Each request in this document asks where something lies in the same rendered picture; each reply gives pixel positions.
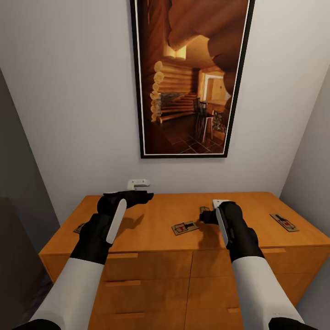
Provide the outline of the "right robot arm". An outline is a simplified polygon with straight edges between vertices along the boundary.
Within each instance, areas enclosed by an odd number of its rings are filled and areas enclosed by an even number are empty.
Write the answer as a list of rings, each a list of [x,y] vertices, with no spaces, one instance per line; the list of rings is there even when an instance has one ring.
[[[204,223],[220,225],[242,310],[244,330],[318,330],[304,324],[278,283],[259,247],[257,233],[243,219],[236,202],[214,199],[212,211],[200,214]]]

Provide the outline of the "mousetrap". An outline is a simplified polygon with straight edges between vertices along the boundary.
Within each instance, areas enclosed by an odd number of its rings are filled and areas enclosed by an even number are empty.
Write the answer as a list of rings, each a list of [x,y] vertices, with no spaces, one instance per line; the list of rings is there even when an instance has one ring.
[[[280,223],[287,231],[294,232],[299,231],[290,221],[284,218],[279,213],[277,214],[270,214],[278,223]]]
[[[198,229],[193,221],[183,222],[172,226],[176,236]]]
[[[204,211],[209,211],[209,207],[203,207],[203,206],[199,206],[200,208],[200,213],[202,214]]]
[[[80,231],[81,231],[81,229],[82,229],[82,227],[85,225],[85,223],[82,223],[81,225],[79,225],[73,232],[74,233],[78,233],[78,234],[80,234]]]

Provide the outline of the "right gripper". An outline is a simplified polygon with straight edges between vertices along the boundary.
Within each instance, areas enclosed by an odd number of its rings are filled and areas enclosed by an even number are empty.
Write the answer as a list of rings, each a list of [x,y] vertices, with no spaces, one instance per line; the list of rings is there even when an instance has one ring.
[[[200,214],[200,220],[204,221],[204,223],[210,223],[210,224],[219,224],[219,222],[216,219],[216,210],[212,211],[204,211],[202,214]]]

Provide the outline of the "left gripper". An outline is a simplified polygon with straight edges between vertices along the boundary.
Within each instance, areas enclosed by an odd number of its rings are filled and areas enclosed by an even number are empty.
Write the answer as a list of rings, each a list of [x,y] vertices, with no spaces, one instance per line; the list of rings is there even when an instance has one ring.
[[[134,206],[136,204],[146,204],[148,200],[151,200],[154,196],[154,193],[147,193],[147,191],[125,191],[132,196],[133,203],[131,205]]]

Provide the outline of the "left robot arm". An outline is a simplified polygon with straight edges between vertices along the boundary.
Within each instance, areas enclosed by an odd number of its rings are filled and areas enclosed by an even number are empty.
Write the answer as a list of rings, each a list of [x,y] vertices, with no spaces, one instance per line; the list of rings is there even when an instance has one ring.
[[[102,271],[126,209],[146,204],[154,193],[146,179],[128,180],[127,191],[105,192],[79,234],[72,254],[30,321],[13,330],[88,330]]]

